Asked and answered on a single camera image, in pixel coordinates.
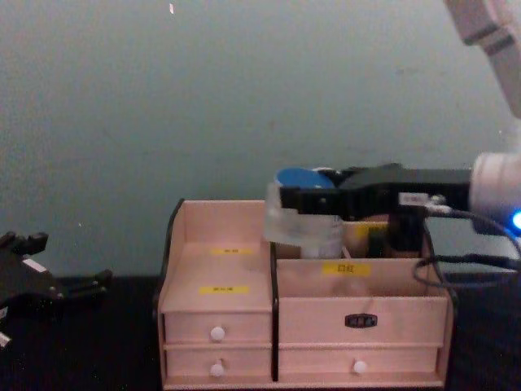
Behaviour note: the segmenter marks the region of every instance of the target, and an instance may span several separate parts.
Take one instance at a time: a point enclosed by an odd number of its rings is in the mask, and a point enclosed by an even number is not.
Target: table surface
[[[13,319],[0,390],[157,390],[155,278],[115,278],[101,306],[60,320]],[[449,390],[521,389],[521,283],[459,293]]]

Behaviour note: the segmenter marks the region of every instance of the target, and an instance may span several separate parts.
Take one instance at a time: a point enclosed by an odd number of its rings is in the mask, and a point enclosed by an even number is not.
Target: small drawer
[[[271,314],[185,314],[164,316],[168,344],[270,342]]]
[[[271,376],[269,344],[256,346],[170,345],[166,347],[168,376],[202,376],[226,382],[235,376]]]
[[[284,374],[434,372],[436,348],[283,349],[278,352]]]
[[[286,297],[279,307],[281,343],[425,344],[444,341],[446,297]],[[369,314],[372,327],[346,317]]]

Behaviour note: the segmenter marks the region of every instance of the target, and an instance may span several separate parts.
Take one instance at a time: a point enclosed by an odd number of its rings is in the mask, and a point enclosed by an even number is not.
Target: blue cap
[[[326,176],[312,169],[281,169],[275,175],[280,186],[300,187],[301,189],[333,189],[335,185]]]

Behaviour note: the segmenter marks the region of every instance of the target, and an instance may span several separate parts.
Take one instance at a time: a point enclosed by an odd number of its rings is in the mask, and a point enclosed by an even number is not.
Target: yellow label
[[[365,263],[327,262],[322,265],[322,273],[324,275],[369,277],[371,275],[371,265]]]
[[[242,293],[246,294],[250,292],[250,287],[201,287],[199,288],[200,295],[212,295],[218,293]]]
[[[212,248],[212,255],[252,255],[251,248]]]
[[[355,228],[355,236],[357,239],[362,239],[369,236],[369,230],[385,230],[387,229],[386,222],[364,222],[360,225],[357,225]]]

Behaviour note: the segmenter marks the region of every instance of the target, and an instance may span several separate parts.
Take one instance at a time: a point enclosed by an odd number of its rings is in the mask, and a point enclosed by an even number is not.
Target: black cable
[[[456,288],[456,289],[481,289],[481,288],[494,288],[502,284],[508,284],[518,279],[521,275],[521,246],[519,245],[517,238],[503,225],[495,222],[491,218],[481,216],[476,213],[467,212],[464,210],[450,209],[444,206],[441,206],[439,209],[436,206],[432,209],[427,207],[427,213],[430,217],[452,217],[452,218],[469,218],[473,221],[479,221],[483,224],[490,226],[494,230],[501,232],[514,246],[515,251],[518,254],[518,261],[515,267],[515,273],[508,273],[507,276],[503,279],[497,279],[495,281],[487,281],[487,282],[479,282],[479,283],[448,283],[446,279],[442,279],[442,282],[437,283],[434,281],[429,281],[424,279],[418,275],[419,269],[429,265],[437,265],[439,261],[443,261],[443,259],[451,259],[453,263],[458,263],[458,259],[461,263],[469,263],[467,257],[443,257],[443,256],[434,256],[422,259],[421,261],[416,262],[413,268],[413,277],[419,283],[423,283],[429,287],[435,288]]]

